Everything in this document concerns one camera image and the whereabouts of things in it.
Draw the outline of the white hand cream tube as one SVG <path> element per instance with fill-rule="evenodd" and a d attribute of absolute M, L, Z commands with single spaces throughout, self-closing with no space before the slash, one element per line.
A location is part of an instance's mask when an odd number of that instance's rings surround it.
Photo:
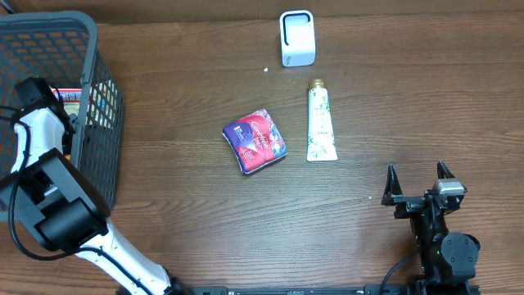
<path fill-rule="evenodd" d="M 327 83 L 312 79 L 308 91 L 307 161 L 336 161 L 335 133 Z"/>

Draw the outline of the red purple pantyliner pack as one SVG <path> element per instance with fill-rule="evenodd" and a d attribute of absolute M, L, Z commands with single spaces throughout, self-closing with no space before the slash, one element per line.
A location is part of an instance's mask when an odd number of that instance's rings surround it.
<path fill-rule="evenodd" d="M 244 175 L 251 175 L 287 155 L 287 145 L 264 108 L 224 126 L 222 135 Z"/>

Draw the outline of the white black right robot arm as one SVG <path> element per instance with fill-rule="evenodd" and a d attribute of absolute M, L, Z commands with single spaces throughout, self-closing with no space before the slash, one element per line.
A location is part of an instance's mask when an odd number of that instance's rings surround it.
<path fill-rule="evenodd" d="M 406 197 L 390 165 L 382 196 L 382 205 L 394 207 L 396 219 L 410 220 L 418 250 L 395 264 L 384 276 L 379 294 L 478 294 L 469 284 L 476 276 L 480 242 L 470 234 L 451 233 L 445 217 L 460 208 L 467 188 L 443 161 L 436 165 L 437 180 L 422 196 Z M 422 274 L 394 288 L 391 276 L 415 257 L 421 261 Z"/>

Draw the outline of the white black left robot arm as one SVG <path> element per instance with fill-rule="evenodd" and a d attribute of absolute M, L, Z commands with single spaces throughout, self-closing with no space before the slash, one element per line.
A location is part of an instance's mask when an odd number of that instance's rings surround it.
<path fill-rule="evenodd" d="M 102 195 L 64 156 L 75 129 L 59 92 L 39 77 L 15 89 L 22 100 L 9 118 L 16 161 L 1 181 L 1 199 L 18 250 L 36 261 L 83 258 L 116 280 L 121 294 L 187 294 L 179 279 L 119 232 Z"/>

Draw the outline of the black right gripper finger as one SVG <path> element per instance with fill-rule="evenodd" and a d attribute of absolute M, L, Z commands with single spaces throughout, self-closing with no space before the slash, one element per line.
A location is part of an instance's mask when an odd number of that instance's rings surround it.
<path fill-rule="evenodd" d="M 452 179 L 454 175 L 450 172 L 449 168 L 443 161 L 438 161 L 436 164 L 437 178 L 438 179 Z"/>
<path fill-rule="evenodd" d="M 382 195 L 382 205 L 394 206 L 395 200 L 398 197 L 402 197 L 402 189 L 395 172 L 395 167 L 390 164 L 388 166 L 384 193 Z"/>

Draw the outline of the yellow snack packet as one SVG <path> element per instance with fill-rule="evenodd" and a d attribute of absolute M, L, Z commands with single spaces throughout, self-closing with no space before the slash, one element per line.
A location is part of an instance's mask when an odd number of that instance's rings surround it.
<path fill-rule="evenodd" d="M 98 90 L 91 90 L 87 107 L 86 124 L 92 127 L 101 126 L 113 129 L 115 126 L 115 96 L 104 85 Z M 68 115 L 79 115 L 81 88 L 52 88 L 57 99 L 62 98 Z"/>

